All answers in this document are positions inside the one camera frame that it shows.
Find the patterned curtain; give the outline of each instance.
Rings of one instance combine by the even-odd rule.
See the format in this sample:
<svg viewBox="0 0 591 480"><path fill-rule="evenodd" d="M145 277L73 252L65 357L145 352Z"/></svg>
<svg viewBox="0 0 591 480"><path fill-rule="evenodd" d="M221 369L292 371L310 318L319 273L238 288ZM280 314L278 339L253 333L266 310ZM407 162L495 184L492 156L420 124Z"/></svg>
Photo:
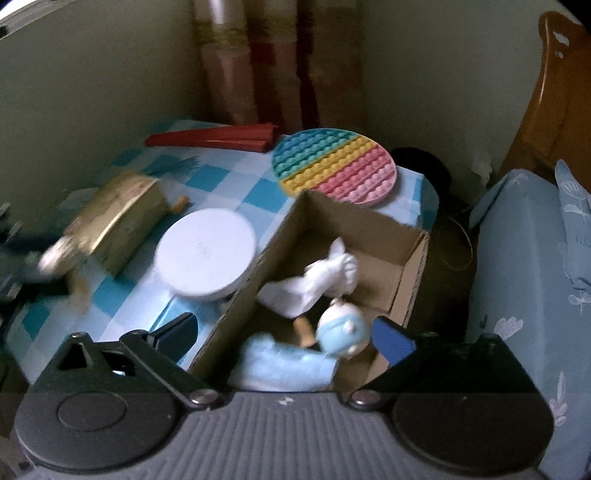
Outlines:
<svg viewBox="0 0 591 480"><path fill-rule="evenodd" d="M358 0L194 0L215 119L362 133Z"/></svg>

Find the open cardboard box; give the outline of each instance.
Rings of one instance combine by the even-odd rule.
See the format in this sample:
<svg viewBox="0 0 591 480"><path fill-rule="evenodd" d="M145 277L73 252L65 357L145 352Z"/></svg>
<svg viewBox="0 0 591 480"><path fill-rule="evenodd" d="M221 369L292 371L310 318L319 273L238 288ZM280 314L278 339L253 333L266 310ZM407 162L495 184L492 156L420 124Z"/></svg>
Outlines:
<svg viewBox="0 0 591 480"><path fill-rule="evenodd" d="M306 265L327 257L337 237L359 261L359 282L349 301L362 309L370 324L384 315L406 327L427 256L428 233L370 209L306 191L296 199L247 282L214 326L190 372L225 390L238 348L253 333L269 332L280 342L298 345L292 321L258 304L256 294L267 281L303 275ZM313 325L329 301L320 299L306 314ZM387 366L370 344L340 363L334 389L355 390Z"/></svg>

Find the blue and white tablecloth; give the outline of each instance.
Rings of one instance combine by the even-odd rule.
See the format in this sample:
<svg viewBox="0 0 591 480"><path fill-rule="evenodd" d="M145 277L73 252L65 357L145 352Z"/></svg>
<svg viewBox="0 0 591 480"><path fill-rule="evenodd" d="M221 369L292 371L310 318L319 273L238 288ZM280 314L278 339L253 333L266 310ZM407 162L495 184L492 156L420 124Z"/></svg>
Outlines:
<svg viewBox="0 0 591 480"><path fill-rule="evenodd" d="M179 120L157 131L213 126ZM183 214L207 207L235 210L250 221L259 251L266 246L288 212L293 199L279 188L271 171L271 154L210 148L153 147L143 145L124 152L96 184L104 184L122 169L143 171L160 178L170 203L186 194L192 206ZM430 230L439 198L425 177L398 168L398 180L386 201L376 207L401 223ZM173 297L154 274L152 259L158 240L179 216L162 220L141 245L120 275L106 275L92 259L82 273L93 292L92 305L82 313L64 297L42 299L26 307L7 335L7 347L24 374L34 382L67 335L87 332L95 341L118 340L129 330L154 330L183 312L199 320L199 338L181 360L188 368L203 345L222 305L190 303Z"/></svg>

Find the yellow stripe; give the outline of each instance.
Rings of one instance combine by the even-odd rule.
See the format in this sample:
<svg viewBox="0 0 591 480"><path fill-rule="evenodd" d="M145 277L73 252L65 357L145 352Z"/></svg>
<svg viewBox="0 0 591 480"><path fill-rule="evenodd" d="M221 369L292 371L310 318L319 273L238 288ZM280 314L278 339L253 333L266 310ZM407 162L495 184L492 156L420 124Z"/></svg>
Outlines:
<svg viewBox="0 0 591 480"><path fill-rule="evenodd" d="M313 189L377 146L376 142L367 137L352 138L337 150L320 157L286 179L280 180L279 185L286 194L296 196L304 189Z"/></svg>

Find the crumpled white tissue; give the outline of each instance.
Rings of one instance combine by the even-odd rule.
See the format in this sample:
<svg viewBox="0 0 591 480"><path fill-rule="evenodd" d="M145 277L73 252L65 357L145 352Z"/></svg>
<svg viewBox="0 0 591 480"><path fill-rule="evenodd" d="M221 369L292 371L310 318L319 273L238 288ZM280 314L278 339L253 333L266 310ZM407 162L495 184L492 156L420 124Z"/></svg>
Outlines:
<svg viewBox="0 0 591 480"><path fill-rule="evenodd" d="M266 283L256 299L276 314L294 319L310 310L322 295L337 298L353 293L358 277L357 259L345 252L339 237L330 246L328 258L308 265L303 277Z"/></svg>

